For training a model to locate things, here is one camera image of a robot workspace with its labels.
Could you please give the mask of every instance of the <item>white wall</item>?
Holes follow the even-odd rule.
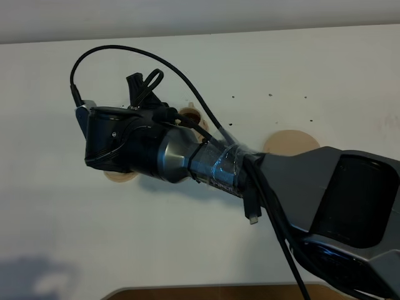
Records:
[[[0,1],[0,43],[398,22],[398,0]]]

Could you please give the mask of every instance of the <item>wooden disc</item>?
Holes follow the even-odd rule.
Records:
[[[115,183],[125,183],[126,181],[135,178],[137,175],[139,175],[139,173],[137,172],[119,173],[119,172],[104,171],[104,175],[106,175],[106,177],[109,180],[114,181]]]
[[[318,142],[309,134],[299,130],[275,132],[264,144],[263,151],[285,156],[293,156],[319,148]]]

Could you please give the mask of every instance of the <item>black robot arm segment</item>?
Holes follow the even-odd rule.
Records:
[[[127,108],[83,101],[74,73],[87,55],[102,49],[141,53],[169,66],[191,88],[223,139],[161,102],[153,93],[164,76],[158,69],[145,80],[140,73],[127,78]],[[178,69],[135,48],[88,51],[74,65],[70,83],[88,166],[212,185],[242,198],[251,224],[265,208],[305,299],[310,297],[291,252],[305,269],[355,298],[375,299],[368,293],[400,300],[399,161],[331,147],[292,157],[250,151],[223,129]],[[192,129],[204,136],[202,142]]]

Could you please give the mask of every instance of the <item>robotic arm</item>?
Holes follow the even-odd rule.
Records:
[[[73,81],[75,70],[102,49],[141,53],[171,68],[224,139],[214,139],[157,98],[153,89],[163,78],[160,70],[145,81],[140,73],[127,78],[131,105],[126,109],[83,101]],[[136,171],[170,183],[193,178],[243,198],[251,224],[265,208],[305,299],[309,296],[290,250],[300,265],[346,294],[400,299],[399,161],[331,147],[293,157],[252,152],[223,129],[178,69],[135,48],[102,46],[83,54],[72,69],[71,92],[89,167]],[[203,142],[190,128],[204,136]]]

